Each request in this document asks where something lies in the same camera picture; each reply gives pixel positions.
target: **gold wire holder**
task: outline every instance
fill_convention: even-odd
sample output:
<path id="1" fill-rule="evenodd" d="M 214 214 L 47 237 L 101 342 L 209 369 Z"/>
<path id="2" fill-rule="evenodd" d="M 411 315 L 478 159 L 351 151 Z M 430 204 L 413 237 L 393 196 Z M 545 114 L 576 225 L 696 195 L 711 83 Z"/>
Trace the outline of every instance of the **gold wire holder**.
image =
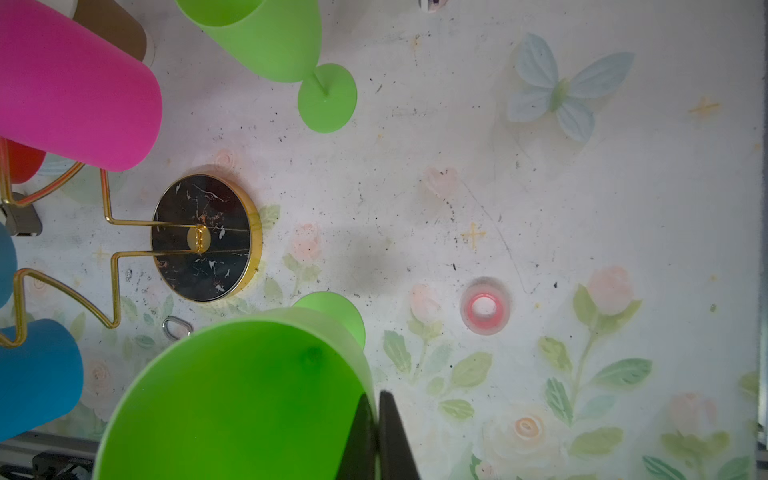
<path id="1" fill-rule="evenodd" d="M 33 194 L 27 195 L 21 200 L 14 200 L 13 190 L 11 188 L 11 156 L 8 154 L 8 141 L 3 137 L 0 137 L 0 201 L 2 201 L 4 205 L 27 207 L 37 200 L 47 197 L 58 190 L 62 185 L 69 182 L 69 180 L 74 177 L 77 172 L 82 170 L 84 166 L 85 164 L 77 162 L 50 184 Z"/>
<path id="2" fill-rule="evenodd" d="M 9 170 L 6 168 L 8 166 L 7 153 L 8 151 L 7 151 L 5 140 L 0 141 L 0 168 L 2 168 L 4 177 L 8 173 L 8 185 L 10 185 L 10 174 L 9 174 Z M 178 255 L 178 254 L 185 254 L 185 253 L 204 253 L 205 250 L 207 249 L 206 237 L 210 238 L 210 233 L 208 232 L 207 227 L 199 223 L 194 225 L 193 224 L 180 225 L 180 224 L 171 223 L 171 222 L 114 219 L 112 217 L 112 203 L 111 203 L 110 192 L 109 192 L 108 173 L 106 170 L 103 170 L 103 169 L 101 170 L 101 196 L 104 201 L 104 218 L 110 224 L 140 226 L 140 227 L 179 227 L 179 228 L 189 228 L 189 229 L 194 228 L 195 229 L 195 237 L 194 237 L 195 248 L 193 249 L 190 248 L 189 250 L 116 252 L 114 255 L 112 255 L 111 262 L 110 262 L 111 275 L 112 275 L 112 308 L 114 311 L 114 320 L 112 321 L 110 321 L 109 318 L 106 315 L 104 315 L 101 312 L 101 310 L 99 310 L 93 303 L 88 301 L 88 299 L 86 299 L 80 293 L 73 290 L 71 287 L 64 285 L 62 282 L 59 282 L 55 278 L 52 278 L 44 274 L 43 272 L 33 270 L 31 268 L 22 268 L 20 270 L 17 270 L 13 276 L 13 300 L 15 303 L 16 338 L 11 340 L 7 336 L 0 333 L 0 346 L 4 346 L 6 348 L 17 347 L 23 344 L 24 341 L 27 339 L 27 323 L 26 323 L 27 310 L 26 310 L 26 300 L 24 295 L 24 278 L 26 278 L 27 276 L 30 276 L 31 278 L 39 280 L 43 283 L 47 283 L 48 285 L 53 286 L 54 288 L 63 292 L 65 295 L 70 296 L 72 299 L 74 299 L 74 301 L 76 301 L 77 303 L 80 303 L 89 312 L 93 313 L 94 316 L 96 316 L 96 318 L 98 318 L 101 321 L 101 323 L 104 324 L 104 326 L 106 326 L 108 329 L 113 329 L 113 328 L 117 328 L 120 325 L 120 319 L 121 319 L 120 271 L 118 266 L 118 261 L 120 258 L 122 257 L 158 257 L 163 255 Z"/>

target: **floral tablecloth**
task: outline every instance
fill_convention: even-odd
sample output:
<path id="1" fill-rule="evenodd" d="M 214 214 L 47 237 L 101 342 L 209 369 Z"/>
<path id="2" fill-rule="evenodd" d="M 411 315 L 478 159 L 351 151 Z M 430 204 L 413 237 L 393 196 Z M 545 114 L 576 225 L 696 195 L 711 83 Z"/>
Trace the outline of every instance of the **floral tablecloth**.
<path id="1" fill-rule="evenodd" d="M 80 404 L 43 430 L 99 439 L 170 314 L 200 329 L 331 290 L 363 315 L 423 478 L 753 475 L 760 2 L 321 1 L 321 61 L 359 93 L 327 135 L 300 120 L 298 85 L 251 74 L 172 2 L 125 6 L 157 45 L 164 123 L 111 175 L 115 216 L 148 219 L 177 178 L 213 172 L 259 207 L 264 254 L 210 304 L 125 260 L 116 330 L 33 283 L 30 315 L 85 360 Z M 149 232 L 104 222 L 95 169 L 36 208 L 20 265 L 109 311 L 109 256 Z M 511 294 L 491 336 L 458 310 L 481 276 Z"/>

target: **green goblet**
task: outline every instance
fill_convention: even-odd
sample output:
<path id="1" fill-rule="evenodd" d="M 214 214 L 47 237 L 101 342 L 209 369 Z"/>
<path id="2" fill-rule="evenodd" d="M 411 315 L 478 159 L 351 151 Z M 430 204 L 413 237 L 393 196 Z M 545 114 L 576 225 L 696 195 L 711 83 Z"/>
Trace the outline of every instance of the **green goblet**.
<path id="1" fill-rule="evenodd" d="M 181 11 L 253 73 L 301 81 L 299 114 L 320 133 L 352 117 L 357 87 L 341 65 L 317 66 L 323 28 L 317 0 L 176 0 Z"/>

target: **red ring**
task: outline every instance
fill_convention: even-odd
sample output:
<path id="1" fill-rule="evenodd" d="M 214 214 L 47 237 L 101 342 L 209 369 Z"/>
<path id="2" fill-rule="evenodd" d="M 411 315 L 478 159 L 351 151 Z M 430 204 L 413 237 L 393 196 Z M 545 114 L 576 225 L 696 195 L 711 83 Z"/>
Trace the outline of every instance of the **red ring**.
<path id="1" fill-rule="evenodd" d="M 496 311 L 494 312 L 493 316 L 488 318 L 485 316 L 477 316 L 475 315 L 475 312 L 472 310 L 472 306 L 475 305 L 475 302 L 480 300 L 481 298 L 489 298 L 493 300 L 493 303 L 496 305 Z M 478 327 L 479 329 L 494 329 L 498 327 L 503 318 L 504 318 L 504 306 L 499 301 L 498 298 L 491 295 L 490 293 L 478 293 L 477 295 L 473 296 L 467 303 L 466 303 L 466 315 L 470 322 L 472 322 L 472 325 Z"/>

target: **pink ring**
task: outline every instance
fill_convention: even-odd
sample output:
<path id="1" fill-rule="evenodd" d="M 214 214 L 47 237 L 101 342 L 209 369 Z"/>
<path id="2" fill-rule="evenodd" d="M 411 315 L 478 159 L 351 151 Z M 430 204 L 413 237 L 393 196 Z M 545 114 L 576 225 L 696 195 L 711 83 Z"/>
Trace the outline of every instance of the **pink ring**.
<path id="1" fill-rule="evenodd" d="M 482 315 L 473 310 L 472 307 L 482 299 L 493 302 L 493 313 Z M 478 335 L 495 335 L 501 332 L 507 326 L 512 311 L 507 289 L 500 281 L 488 276 L 480 277 L 467 286 L 459 308 L 464 324 Z"/>
<path id="2" fill-rule="evenodd" d="M 472 309 L 472 307 L 475 305 L 475 302 L 480 300 L 481 298 L 487 298 L 493 301 L 496 308 L 493 312 L 493 316 L 490 318 L 483 315 L 477 315 L 475 311 Z M 499 324 L 502 322 L 502 319 L 504 318 L 504 306 L 502 305 L 502 302 L 499 301 L 498 298 L 491 295 L 490 293 L 478 293 L 477 295 L 473 296 L 468 302 L 466 306 L 466 314 L 469 318 L 469 321 L 474 323 L 476 326 L 481 327 L 483 329 L 494 329 L 499 326 Z"/>

